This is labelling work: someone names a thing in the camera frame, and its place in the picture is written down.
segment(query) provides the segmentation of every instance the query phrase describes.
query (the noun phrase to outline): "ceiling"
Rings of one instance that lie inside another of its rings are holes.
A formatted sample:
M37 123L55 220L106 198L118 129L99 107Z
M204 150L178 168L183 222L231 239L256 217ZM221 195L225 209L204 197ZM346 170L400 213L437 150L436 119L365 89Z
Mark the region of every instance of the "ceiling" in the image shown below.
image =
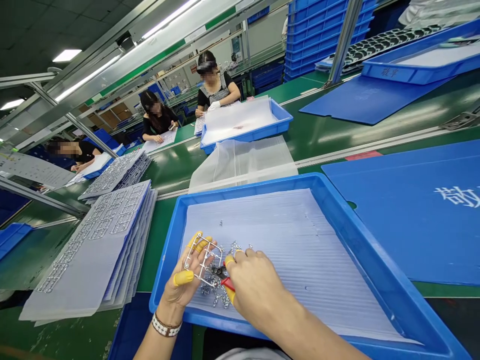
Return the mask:
M0 77L64 68L53 63L65 49L86 50L142 0L0 0ZM33 92L0 90L0 107ZM0 118L8 111L0 111Z

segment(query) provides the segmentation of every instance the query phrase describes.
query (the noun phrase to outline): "green stripe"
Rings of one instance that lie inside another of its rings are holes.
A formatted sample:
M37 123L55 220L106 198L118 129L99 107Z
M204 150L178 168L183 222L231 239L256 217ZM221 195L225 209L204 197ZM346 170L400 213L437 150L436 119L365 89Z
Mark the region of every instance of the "green stripe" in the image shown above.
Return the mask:
M234 15L235 13L237 12L237 10L235 10L235 6L232 6L231 8L229 8L227 11L225 12L222 12L220 15L218 15L216 18L214 18L212 21L209 21L205 24L205 28L207 30L213 28L215 25L217 25L218 23L221 23L223 20L225 20L226 18Z
M143 65L137 67L135 70L129 72L127 75L122 77L120 80L114 82L112 85L106 87L104 90L100 92L100 95L104 97L105 95L109 94L116 88L122 86L126 82L130 81L131 79L137 77L138 75L146 72L148 69L150 69L152 66L154 66L156 63L158 63L160 60L165 58L166 56L170 55L174 51L178 50L181 48L183 45L185 45L185 39L182 39L176 43L174 43L172 46L167 48L166 50L160 52L157 56L153 57Z

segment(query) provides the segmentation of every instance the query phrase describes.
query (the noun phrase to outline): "ceiling light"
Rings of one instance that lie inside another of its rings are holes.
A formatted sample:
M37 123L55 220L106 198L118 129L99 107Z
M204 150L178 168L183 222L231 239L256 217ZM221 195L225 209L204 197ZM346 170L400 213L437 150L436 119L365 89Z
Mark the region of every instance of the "ceiling light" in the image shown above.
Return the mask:
M71 93L73 93L75 90L77 90L79 87L81 87L83 84L85 84L87 81L89 81L90 79L94 78L95 76L97 76L98 74L100 74L103 70L105 70L106 68L108 68L110 65L112 65L114 62L116 62L118 59L120 58L120 55L117 55L115 56L112 60L110 60L109 62L107 62L105 65L99 67L97 70L95 70L94 72L92 72L90 75L88 75L86 78L80 80L79 82L77 82L75 85L73 85L72 87L68 88L67 90L65 90L64 92L62 92L59 96L57 96L57 98L55 99L55 101L57 103L59 103L62 99L66 98L68 95L70 95Z
M72 60L74 57L76 57L78 54L80 54L82 50L63 50L60 55L58 55L56 58L53 59L54 63L65 63L69 62Z
M8 110L8 109L13 109L16 108L18 105L23 103L25 100L23 99L18 99L14 101L7 102L5 105L3 105L0 110Z
M174 19L176 19L179 15L183 14L187 10L189 10L193 5L196 3L199 3L201 0L189 0L182 6L180 6L177 10L172 12L169 16L166 17L165 20L163 20L161 23L159 23L157 26L155 26L153 29L151 29L149 32L147 32L145 35L142 36L142 39L147 39L153 34L155 34L158 30L164 28L167 26L169 23L171 23Z

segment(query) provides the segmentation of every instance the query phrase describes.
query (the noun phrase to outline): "white glove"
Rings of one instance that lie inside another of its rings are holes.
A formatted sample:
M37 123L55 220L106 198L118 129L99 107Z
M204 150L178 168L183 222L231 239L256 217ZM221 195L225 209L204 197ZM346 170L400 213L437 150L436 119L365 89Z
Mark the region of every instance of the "white glove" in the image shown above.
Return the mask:
M210 104L210 106L208 107L208 111L210 110L215 110L215 109L218 109L220 108L222 105L220 105L220 101L214 101Z

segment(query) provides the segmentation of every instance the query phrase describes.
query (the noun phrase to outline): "pliers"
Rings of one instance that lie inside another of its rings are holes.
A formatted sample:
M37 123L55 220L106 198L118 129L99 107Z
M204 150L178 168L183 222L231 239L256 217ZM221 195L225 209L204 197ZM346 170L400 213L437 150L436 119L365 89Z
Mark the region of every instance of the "pliers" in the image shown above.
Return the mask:
M229 288L233 292L235 291L234 283L229 276L225 275L227 268L225 267L225 261L223 262L223 266L220 267L212 267L211 272L212 274L218 276L220 278L220 284Z

